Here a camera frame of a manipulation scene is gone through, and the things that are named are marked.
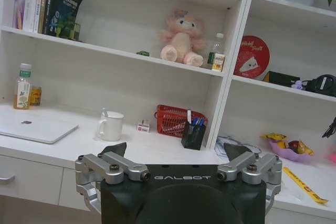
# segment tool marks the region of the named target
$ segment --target orange juice bottle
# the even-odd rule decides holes
[[[13,107],[18,110],[28,110],[30,105],[30,78],[32,66],[21,63],[19,77],[15,83]]]

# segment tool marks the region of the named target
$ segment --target black headphones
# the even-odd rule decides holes
[[[307,81],[306,90],[336,97],[336,77],[331,74],[324,74],[311,81]]]

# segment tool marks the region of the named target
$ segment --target pen holder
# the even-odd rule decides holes
[[[205,125],[191,125],[186,122],[181,139],[183,147],[186,149],[200,150],[205,128]]]

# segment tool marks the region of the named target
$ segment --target mug handle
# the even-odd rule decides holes
[[[105,133],[104,133],[104,125],[106,124],[107,120],[106,119],[103,119],[103,120],[100,120],[99,121],[99,124],[98,124],[98,134],[99,136],[104,136]]]

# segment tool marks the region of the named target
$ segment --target drawer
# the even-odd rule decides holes
[[[63,168],[0,156],[0,195],[58,204]],[[12,181],[4,181],[14,176]]]
[[[85,206],[84,198],[76,192],[76,172],[64,168],[59,205],[89,211]]]

